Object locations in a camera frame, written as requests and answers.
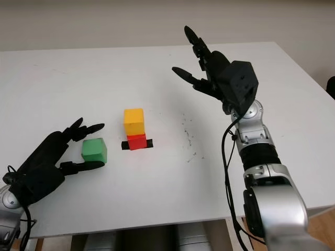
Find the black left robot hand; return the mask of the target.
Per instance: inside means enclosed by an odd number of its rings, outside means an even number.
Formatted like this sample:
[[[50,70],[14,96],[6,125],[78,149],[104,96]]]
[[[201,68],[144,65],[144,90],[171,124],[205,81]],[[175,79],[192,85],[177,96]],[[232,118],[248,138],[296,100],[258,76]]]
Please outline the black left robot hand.
[[[41,164],[55,165],[68,149],[70,141],[78,142],[105,126],[104,123],[99,123],[87,127],[82,125],[82,122],[83,118],[79,118],[64,131],[56,131],[49,134],[19,167],[17,177],[23,177]]]

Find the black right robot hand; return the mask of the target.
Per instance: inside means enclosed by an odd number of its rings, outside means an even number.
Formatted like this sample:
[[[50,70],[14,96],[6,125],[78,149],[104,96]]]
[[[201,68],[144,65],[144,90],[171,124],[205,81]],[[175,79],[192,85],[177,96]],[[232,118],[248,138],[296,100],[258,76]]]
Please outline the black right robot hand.
[[[202,71],[206,72],[207,78],[196,79],[191,73],[179,67],[172,67],[172,71],[184,81],[190,83],[193,88],[203,94],[224,101],[224,95],[217,84],[218,76],[230,65],[228,59],[218,51],[210,51],[202,38],[189,27],[184,27],[188,41],[193,45],[193,52],[199,59]]]

